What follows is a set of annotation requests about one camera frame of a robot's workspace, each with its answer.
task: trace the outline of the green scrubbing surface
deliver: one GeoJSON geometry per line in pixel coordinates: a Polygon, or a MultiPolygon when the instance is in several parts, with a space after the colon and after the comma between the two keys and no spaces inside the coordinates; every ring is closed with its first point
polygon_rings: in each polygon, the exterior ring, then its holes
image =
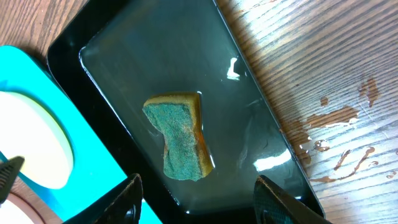
{"type": "Polygon", "coordinates": [[[146,105],[143,111],[164,135],[164,174],[177,180],[201,179],[190,108],[183,104],[159,103],[146,105]]]}

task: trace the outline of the black tray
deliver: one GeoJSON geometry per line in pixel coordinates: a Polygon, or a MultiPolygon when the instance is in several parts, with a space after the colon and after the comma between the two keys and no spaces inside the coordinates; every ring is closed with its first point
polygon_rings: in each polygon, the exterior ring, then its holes
{"type": "Polygon", "coordinates": [[[123,171],[141,175],[162,222],[255,223],[260,174],[324,217],[212,0],[91,0],[50,46],[47,63],[123,171]],[[141,111],[148,97],[169,91],[201,94],[215,169],[198,182],[162,173],[162,135],[141,111]]]}

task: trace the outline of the sponge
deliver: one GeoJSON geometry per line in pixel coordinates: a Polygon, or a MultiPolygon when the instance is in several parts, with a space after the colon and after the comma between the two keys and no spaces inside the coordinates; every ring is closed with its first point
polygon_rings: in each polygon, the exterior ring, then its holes
{"type": "Polygon", "coordinates": [[[198,93],[169,93],[149,98],[142,109],[164,135],[164,169],[167,177],[197,181],[213,169],[201,132],[198,93]]]}

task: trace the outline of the wooden table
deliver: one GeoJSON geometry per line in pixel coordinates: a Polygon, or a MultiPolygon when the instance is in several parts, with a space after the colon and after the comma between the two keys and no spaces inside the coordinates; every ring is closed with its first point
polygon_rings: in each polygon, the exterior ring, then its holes
{"type": "MultiPolygon", "coordinates": [[[[85,0],[3,0],[0,45],[44,62],[85,0]]],[[[333,223],[398,222],[398,1],[219,0],[333,223]]]]}

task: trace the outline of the wood grain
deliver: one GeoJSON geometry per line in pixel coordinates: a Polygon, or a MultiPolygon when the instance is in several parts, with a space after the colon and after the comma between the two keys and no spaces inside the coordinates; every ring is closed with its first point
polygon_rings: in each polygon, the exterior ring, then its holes
{"type": "MultiPolygon", "coordinates": [[[[397,223],[398,175],[392,174],[398,170],[398,1],[218,2],[284,133],[294,148],[303,148],[298,152],[308,151],[299,156],[308,177],[344,177],[311,182],[327,219],[397,223]],[[325,106],[323,97],[328,98],[325,106]],[[307,121],[313,114],[319,124],[353,118],[345,106],[358,112],[351,124],[326,128],[307,121]],[[328,150],[314,148],[321,140],[328,150]],[[370,147],[374,152],[360,161],[370,147]]],[[[0,44],[16,45],[43,60],[51,41],[84,3],[1,1],[0,44]]]]}

